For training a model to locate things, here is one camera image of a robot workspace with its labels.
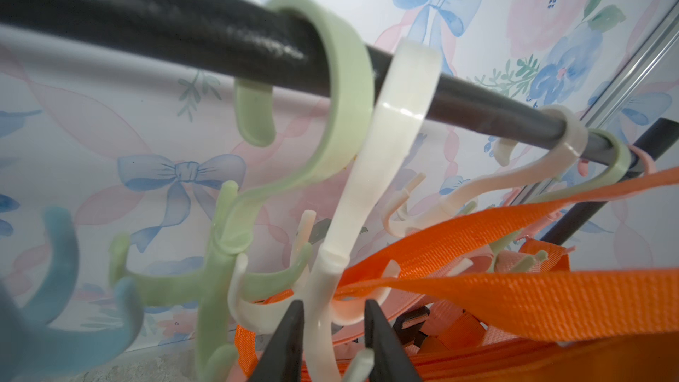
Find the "black metal bar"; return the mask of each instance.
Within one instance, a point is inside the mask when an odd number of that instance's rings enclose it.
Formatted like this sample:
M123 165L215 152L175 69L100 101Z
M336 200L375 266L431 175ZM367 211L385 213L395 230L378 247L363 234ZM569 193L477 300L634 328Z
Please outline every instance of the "black metal bar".
M634 142L634 146L645 150L654 160L657 160L677 140L679 140L679 123L660 118ZM621 182L638 176L639 173L637 172L628 172L621 179ZM555 243L556 245L563 245L606 204L606 202L581 202L575 204L541 240Z
M326 96L328 68L314 29L245 0L0 0L0 22L177 64ZM379 90L391 55L369 48ZM442 76L427 118L544 149L565 123L469 82ZM590 134L583 158L608 164ZM632 168L640 171L633 160Z

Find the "wall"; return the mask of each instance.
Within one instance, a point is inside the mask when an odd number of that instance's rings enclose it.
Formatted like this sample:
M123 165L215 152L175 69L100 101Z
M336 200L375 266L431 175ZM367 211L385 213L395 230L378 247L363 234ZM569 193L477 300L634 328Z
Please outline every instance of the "wall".
M318 1L350 21L367 43L391 51L399 38L415 38L442 50L443 72L531 106L558 103L582 112L676 0L448 0L443 8L441 0ZM116 233L134 233L134 271L170 275L201 265L216 190L186 177L187 162L244 189L273 180L309 157L327 110L324 100L278 89L278 140L254 149L235 128L230 78L13 28L0 30L0 85L0 274L25 303L50 257L40 211L49 205L71 210L80 276L54 324L82 330L119 321L106 285L106 251ZM425 123L365 223L353 262L395 241L379 223L395 190L425 172L411 206L426 208L465 180L495 172L494 140ZM542 153L519 147L512 165ZM137 155L150 157L131 158ZM266 204L249 252L253 270L287 265L304 209L318 211L313 241L323 237L347 174ZM481 207L505 193L484 195ZM609 251L600 255L601 262L610 259ZM195 323L196 304L149 309L133 348L187 339Z
M675 100L679 95L678 65L679 46L675 42L635 88L622 111L608 123L607 130L629 144L639 139L661 116L679 121L679 102ZM657 162L658 170L676 166L679 166L679 144ZM591 174L597 174L602 166L590 164L590 168ZM562 184L583 180L586 178L571 169ZM676 187L655 189L607 204L564 244L576 248L571 254L573 269L676 267L679 265L674 218L677 208Z

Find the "orange strap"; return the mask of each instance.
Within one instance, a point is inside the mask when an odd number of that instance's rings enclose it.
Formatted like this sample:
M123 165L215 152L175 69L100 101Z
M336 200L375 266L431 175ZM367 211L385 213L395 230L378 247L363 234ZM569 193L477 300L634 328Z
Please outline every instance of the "orange strap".
M568 257L568 255L566 255L566 248L564 248L563 246L554 245L553 243L549 242L538 241L532 239L531 237L529 237L523 243L521 249L519 250L519 252L523 252L525 254L530 255L535 255L539 251L546 251L548 253L547 259L543 261L542 264L540 265L540 271L542 272L550 271L557 264L559 264L559 261L564 259L564 257Z
M256 336L257 334L250 332L241 325L236 327L236 336L233 339L233 343L238 349L238 365L240 365L240 369L247 377L252 375L259 362L257 352L255 351Z
M677 343L677 333L622 336L568 348L515 339L446 352L420 350L410 360L425 381L673 381L679 375ZM337 367L344 372L348 360L339 361ZM311 381L306 366L301 380Z
M359 264L347 268L339 286L379 278L390 260L395 260L401 266L399 277L408 279L425 277L460 255L518 231L571 203L608 201L629 193L677 183L679 167L583 192L566 199L491 208L452 218L394 242Z
M377 279L344 286L337 296L379 286L447 299L488 325L542 341L679 330L674 268Z
M348 268L335 297L363 296L378 286L391 286L450 300L488 325L549 341L679 330L677 270L493 273L417 279L571 203L609 201L677 183L679 168L674 168L563 200L491 208L453 218L395 242ZM567 265L567 256L564 258L566 261L559 260L555 266ZM401 266L401 279L378 279L390 260ZM242 357L253 353L239 351ZM243 361L243 369L248 369L251 357Z
M447 349L476 347L480 345L486 329L471 313L463 313L450 327L437 336Z

